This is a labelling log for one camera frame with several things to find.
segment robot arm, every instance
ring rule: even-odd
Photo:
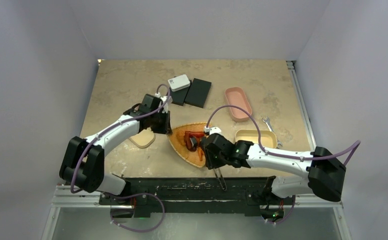
[[[89,142],[97,138],[96,142],[87,152],[86,162],[82,162],[76,175],[75,185],[80,189],[92,193],[94,191],[107,192],[114,195],[127,195],[131,184],[118,176],[104,172],[105,157],[119,144],[141,132],[144,129],[151,128],[157,134],[172,134],[170,124],[170,111],[168,100],[163,109],[150,116],[124,122],[125,120],[135,118],[144,114],[151,113],[158,109],[167,99],[167,96],[161,97],[159,94],[152,96],[146,94],[141,103],[134,105],[119,117],[117,121],[100,132],[82,139],[75,136],[69,141],[69,144],[61,164],[60,178],[71,182],[77,162]],[[107,131],[111,126],[119,126]]]
[[[201,139],[200,147],[204,151],[208,169],[230,165],[234,168],[269,168],[294,175],[270,177],[263,197],[280,200],[292,195],[313,193],[327,201],[341,200],[346,167],[337,158],[303,161],[268,154],[272,152],[304,158],[332,155],[326,148],[316,147],[314,152],[266,148],[268,152],[263,152],[258,144],[251,141],[228,141],[220,134],[218,127],[205,128],[205,132],[210,135]]]

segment pink container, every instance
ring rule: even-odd
[[[225,90],[225,98],[226,103],[228,103],[229,105],[238,106],[246,110],[248,114],[252,115],[252,107],[250,106],[250,103],[247,100],[247,96],[244,93],[243,89],[241,89],[241,87],[236,86]],[[232,120],[236,122],[243,122],[249,119],[249,116],[239,109],[230,107],[229,112]]]

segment metal frame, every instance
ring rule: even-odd
[[[314,150],[316,147],[315,137],[312,131],[309,116],[306,111],[306,106],[303,101],[303,96],[300,90],[299,82],[297,80],[296,71],[292,61],[287,61],[288,71],[291,75],[292,84],[295,86],[295,94],[297,96],[298,104],[301,109],[301,115],[307,131],[307,139],[309,141],[310,149]],[[42,234],[42,240],[51,240],[53,238],[54,230],[59,218],[61,208],[113,208],[113,209],[130,209],[130,205],[99,205],[100,193],[85,191],[72,194],[70,186],[59,185],[56,187],[53,199],[51,201],[51,209],[48,219]],[[296,196],[296,208],[333,208],[336,225],[340,233],[341,239],[351,240],[351,234],[346,222],[343,212],[342,202],[325,201],[313,194]]]
[[[303,100],[302,91],[300,90],[299,81],[297,79],[296,70],[294,69],[294,64],[292,61],[287,61],[287,67],[289,74],[291,75],[292,84],[295,86],[295,94],[297,95],[298,105],[301,109],[301,115],[303,116],[303,122],[307,130],[307,139],[309,141],[310,149],[312,151],[316,148],[315,136],[312,131],[311,122],[309,120],[308,112],[306,111],[305,101]],[[340,206],[334,207],[334,215],[336,218],[336,223],[338,226],[338,231],[343,240],[351,240],[352,235],[350,234],[349,227],[344,217],[344,207],[343,202],[339,202]]]

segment beige coaster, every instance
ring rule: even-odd
[[[150,146],[150,144],[152,144],[155,139],[156,139],[156,135],[151,130],[151,128],[142,130],[137,135],[131,136],[129,138],[129,140],[131,140],[131,142],[133,142],[133,144],[135,144],[140,149],[144,149]]]

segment grey wall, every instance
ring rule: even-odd
[[[296,60],[329,0],[69,0],[99,59]]]
[[[65,0],[0,0],[0,239],[40,239],[97,61]]]
[[[353,239],[387,239],[388,0],[331,1],[295,67],[318,144],[362,140],[343,192]]]

